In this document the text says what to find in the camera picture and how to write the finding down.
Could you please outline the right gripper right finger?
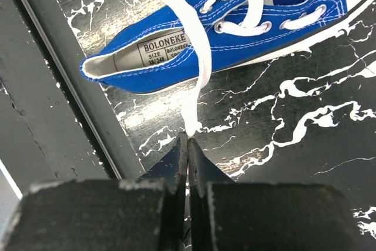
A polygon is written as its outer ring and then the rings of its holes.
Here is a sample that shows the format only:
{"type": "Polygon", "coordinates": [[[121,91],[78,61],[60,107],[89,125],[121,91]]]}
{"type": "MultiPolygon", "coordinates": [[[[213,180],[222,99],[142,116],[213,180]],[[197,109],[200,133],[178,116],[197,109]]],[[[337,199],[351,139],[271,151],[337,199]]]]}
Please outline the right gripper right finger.
{"type": "Polygon", "coordinates": [[[193,250],[361,250],[342,193],[328,185],[238,183],[189,139],[193,250]]]}

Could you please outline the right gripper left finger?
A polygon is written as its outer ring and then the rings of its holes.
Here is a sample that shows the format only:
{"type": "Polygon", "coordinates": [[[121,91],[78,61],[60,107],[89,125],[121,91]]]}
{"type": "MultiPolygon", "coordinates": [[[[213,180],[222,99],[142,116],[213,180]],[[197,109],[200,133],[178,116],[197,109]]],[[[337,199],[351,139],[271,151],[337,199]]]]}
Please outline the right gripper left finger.
{"type": "Polygon", "coordinates": [[[2,250],[182,250],[187,135],[135,180],[41,182],[23,197],[2,250]]]}

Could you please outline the blue canvas sneaker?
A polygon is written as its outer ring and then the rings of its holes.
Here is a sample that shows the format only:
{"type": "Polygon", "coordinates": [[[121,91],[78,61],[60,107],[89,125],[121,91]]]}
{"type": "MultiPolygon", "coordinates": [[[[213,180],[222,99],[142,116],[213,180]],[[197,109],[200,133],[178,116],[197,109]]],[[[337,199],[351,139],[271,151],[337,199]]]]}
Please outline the blue canvas sneaker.
{"type": "Polygon", "coordinates": [[[88,80],[153,93],[319,42],[371,0],[160,0],[80,66],[88,80]]]}

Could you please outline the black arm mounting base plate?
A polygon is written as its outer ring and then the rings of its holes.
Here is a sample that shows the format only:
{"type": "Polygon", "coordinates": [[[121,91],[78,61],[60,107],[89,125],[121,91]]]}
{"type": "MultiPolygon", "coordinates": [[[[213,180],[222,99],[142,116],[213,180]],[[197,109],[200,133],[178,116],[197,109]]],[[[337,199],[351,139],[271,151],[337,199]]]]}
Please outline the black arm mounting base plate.
{"type": "Polygon", "coordinates": [[[1,169],[18,197],[43,180],[143,173],[83,57],[57,0],[1,0],[1,169]]]}

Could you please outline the white shoelace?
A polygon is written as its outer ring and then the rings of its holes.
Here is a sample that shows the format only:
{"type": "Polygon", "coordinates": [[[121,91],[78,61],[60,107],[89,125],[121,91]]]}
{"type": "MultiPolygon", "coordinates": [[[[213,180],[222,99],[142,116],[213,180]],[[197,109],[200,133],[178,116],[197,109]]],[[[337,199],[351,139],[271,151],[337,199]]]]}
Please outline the white shoelace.
{"type": "MultiPolygon", "coordinates": [[[[188,137],[192,137],[199,125],[197,117],[197,99],[200,90],[204,88],[212,73],[212,53],[209,39],[200,22],[196,10],[185,0],[161,0],[176,14],[183,25],[186,35],[190,39],[194,51],[198,57],[199,75],[196,86],[190,91],[190,94],[183,103],[181,114],[184,120],[185,130],[188,137]]],[[[202,12],[208,12],[217,0],[207,0],[202,12]]],[[[267,31],[267,24],[262,24],[261,15],[264,7],[264,0],[247,0],[248,11],[242,23],[234,24],[224,22],[220,25],[221,31],[235,36],[256,36],[267,31]]]]}

